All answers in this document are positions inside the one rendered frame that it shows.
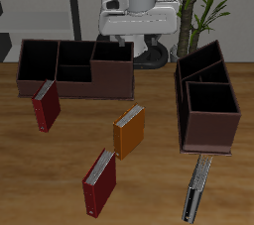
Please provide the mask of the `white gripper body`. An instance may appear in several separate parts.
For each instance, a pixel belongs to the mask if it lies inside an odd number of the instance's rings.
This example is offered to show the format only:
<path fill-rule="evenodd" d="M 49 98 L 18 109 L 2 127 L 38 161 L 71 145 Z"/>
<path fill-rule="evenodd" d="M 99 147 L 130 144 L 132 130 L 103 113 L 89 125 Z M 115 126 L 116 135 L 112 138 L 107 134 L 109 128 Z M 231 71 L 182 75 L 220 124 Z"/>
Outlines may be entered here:
<path fill-rule="evenodd" d="M 152 9 L 138 15 L 130 15 L 126 10 L 103 10 L 99 32 L 103 36 L 173 34 L 179 8 L 178 0 L 156 0 Z"/>

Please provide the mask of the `dark brown desk caddy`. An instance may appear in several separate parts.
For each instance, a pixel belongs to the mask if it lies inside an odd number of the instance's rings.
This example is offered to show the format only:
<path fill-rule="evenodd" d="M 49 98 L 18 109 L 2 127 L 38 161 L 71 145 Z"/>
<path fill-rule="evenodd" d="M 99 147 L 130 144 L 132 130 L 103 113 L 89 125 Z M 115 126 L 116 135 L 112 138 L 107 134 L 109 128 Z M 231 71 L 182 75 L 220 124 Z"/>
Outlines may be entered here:
<path fill-rule="evenodd" d="M 24 40 L 17 85 L 31 97 L 47 79 L 60 98 L 134 98 L 133 44 L 107 41 Z"/>
<path fill-rule="evenodd" d="M 218 41 L 178 60 L 175 89 L 180 152 L 229 156 L 241 112 Z"/>

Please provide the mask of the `orange book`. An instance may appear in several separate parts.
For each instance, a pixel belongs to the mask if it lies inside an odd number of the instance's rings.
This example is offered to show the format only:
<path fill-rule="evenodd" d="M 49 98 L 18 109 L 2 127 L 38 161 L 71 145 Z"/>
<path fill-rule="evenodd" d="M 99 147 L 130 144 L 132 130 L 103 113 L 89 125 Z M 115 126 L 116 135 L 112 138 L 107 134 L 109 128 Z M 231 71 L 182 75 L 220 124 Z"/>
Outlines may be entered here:
<path fill-rule="evenodd" d="M 122 161 L 144 139 L 145 108 L 135 103 L 113 122 L 114 152 Z"/>

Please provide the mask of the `dark red book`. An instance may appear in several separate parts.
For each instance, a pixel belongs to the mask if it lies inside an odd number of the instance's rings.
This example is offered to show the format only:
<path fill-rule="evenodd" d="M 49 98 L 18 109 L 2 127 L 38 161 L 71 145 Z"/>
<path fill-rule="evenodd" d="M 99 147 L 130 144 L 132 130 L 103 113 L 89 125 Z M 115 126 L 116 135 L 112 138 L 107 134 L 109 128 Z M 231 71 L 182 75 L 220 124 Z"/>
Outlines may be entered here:
<path fill-rule="evenodd" d="M 48 133 L 61 112 L 56 82 L 46 79 L 33 95 L 32 102 L 39 130 Z"/>

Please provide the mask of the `bright red book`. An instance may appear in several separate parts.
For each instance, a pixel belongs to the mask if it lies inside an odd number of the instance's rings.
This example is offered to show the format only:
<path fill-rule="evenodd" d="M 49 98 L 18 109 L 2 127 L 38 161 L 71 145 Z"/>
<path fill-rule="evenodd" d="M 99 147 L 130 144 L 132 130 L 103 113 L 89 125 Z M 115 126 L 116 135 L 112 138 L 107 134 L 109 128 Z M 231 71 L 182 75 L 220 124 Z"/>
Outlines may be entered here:
<path fill-rule="evenodd" d="M 116 185 L 115 154 L 102 150 L 86 176 L 82 188 L 86 213 L 97 218 Z"/>

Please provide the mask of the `green pot plant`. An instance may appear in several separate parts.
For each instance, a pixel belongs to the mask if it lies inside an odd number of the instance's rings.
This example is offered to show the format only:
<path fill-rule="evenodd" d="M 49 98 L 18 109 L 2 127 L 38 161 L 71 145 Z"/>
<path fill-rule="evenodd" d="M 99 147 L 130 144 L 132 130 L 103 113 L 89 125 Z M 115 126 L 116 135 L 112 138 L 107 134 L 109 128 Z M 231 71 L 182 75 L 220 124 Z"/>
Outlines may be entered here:
<path fill-rule="evenodd" d="M 177 57 L 183 57 L 197 50 L 199 35 L 212 31 L 210 24 L 217 18 L 228 16 L 223 12 L 227 0 L 212 9 L 214 0 L 180 0 L 178 17 L 181 19 Z"/>

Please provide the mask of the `grey shelf unit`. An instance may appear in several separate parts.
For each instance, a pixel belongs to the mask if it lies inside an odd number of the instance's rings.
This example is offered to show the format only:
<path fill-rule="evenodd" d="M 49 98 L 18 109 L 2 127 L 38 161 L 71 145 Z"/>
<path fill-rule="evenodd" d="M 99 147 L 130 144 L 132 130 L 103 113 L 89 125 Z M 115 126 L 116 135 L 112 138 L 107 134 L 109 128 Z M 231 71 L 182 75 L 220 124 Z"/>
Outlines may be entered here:
<path fill-rule="evenodd" d="M 69 0 L 0 0 L 0 33 L 22 39 L 74 40 Z"/>

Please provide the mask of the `flat black base plate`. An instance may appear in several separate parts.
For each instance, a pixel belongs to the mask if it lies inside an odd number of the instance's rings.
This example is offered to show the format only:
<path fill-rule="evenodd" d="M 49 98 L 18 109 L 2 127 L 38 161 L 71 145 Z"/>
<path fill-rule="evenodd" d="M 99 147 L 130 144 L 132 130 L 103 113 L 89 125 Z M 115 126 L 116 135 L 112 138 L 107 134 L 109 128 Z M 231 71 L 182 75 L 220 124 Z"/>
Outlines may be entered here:
<path fill-rule="evenodd" d="M 157 43 L 155 46 L 148 43 L 147 47 L 145 52 L 134 58 L 133 67 L 135 69 L 157 69 L 168 62 L 168 50 L 161 43 Z"/>

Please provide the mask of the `black upright post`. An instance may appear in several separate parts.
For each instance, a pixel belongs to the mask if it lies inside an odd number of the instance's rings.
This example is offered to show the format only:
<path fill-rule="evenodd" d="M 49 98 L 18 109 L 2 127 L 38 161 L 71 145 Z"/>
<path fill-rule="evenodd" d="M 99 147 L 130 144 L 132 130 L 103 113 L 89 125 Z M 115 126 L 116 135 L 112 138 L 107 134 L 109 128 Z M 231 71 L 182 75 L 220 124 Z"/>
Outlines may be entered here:
<path fill-rule="evenodd" d="M 79 20 L 78 0 L 69 0 L 71 19 L 73 26 L 73 36 L 76 41 L 81 40 L 81 28 Z"/>

